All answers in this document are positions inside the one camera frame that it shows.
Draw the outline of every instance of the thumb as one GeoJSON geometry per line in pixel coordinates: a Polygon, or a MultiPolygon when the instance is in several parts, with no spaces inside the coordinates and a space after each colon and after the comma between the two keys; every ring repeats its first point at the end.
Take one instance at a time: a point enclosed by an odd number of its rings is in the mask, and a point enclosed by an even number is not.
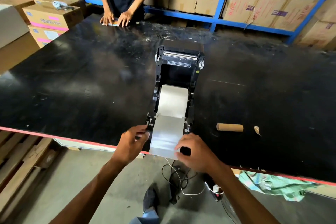
{"type": "Polygon", "coordinates": [[[142,136],[138,140],[138,143],[143,146],[145,144],[145,142],[148,140],[148,138],[149,138],[149,132],[147,131],[146,133],[142,134],[142,136]]]}
{"type": "Polygon", "coordinates": [[[184,155],[184,154],[182,154],[182,153],[180,153],[180,152],[175,152],[174,153],[175,154],[175,156],[177,157],[177,159],[179,160],[179,161],[181,161],[181,162],[183,162],[184,164],[186,164],[187,166],[188,166],[188,162],[189,162],[189,158],[190,158],[190,156],[186,156],[186,155],[184,155]]]}

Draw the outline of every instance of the foot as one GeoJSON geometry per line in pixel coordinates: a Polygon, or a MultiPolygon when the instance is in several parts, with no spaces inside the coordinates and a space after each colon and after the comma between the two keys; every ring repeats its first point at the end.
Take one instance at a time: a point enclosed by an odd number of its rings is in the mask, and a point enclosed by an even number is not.
{"type": "Polygon", "coordinates": [[[159,197],[154,189],[154,186],[151,185],[143,198],[143,212],[147,209],[154,207],[155,211],[158,212],[159,197]]]}

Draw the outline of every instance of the tabletop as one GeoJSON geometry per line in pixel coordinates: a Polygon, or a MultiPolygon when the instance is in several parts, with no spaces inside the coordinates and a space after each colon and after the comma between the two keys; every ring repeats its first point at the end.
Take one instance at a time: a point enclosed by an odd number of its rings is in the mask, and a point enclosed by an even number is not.
{"type": "Polygon", "coordinates": [[[145,123],[159,41],[195,41],[204,44],[205,65],[192,131],[229,165],[336,182],[335,53],[99,19],[89,16],[0,76],[0,128],[117,145],[145,123]],[[217,131],[217,123],[244,131],[217,131]]]}

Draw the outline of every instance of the white roll on box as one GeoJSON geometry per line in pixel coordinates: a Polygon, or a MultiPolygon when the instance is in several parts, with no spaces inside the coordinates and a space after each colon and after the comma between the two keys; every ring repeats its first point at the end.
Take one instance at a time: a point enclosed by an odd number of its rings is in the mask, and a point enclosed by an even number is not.
{"type": "Polygon", "coordinates": [[[161,87],[150,154],[176,159],[174,148],[183,136],[188,96],[187,88],[171,85],[161,87]]]}

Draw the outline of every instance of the left hand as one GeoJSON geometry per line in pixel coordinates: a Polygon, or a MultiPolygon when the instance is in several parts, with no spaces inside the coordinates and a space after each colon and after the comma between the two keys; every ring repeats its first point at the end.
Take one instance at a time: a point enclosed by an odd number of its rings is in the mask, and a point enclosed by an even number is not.
{"type": "Polygon", "coordinates": [[[149,137],[146,128],[147,125],[138,125],[124,132],[111,160],[115,160],[124,166],[132,162],[139,155],[149,137]]]}
{"type": "Polygon", "coordinates": [[[130,12],[129,10],[127,10],[126,12],[123,12],[122,14],[120,14],[117,25],[123,27],[124,25],[127,26],[128,22],[132,19],[133,17],[133,13],[130,12]]]}

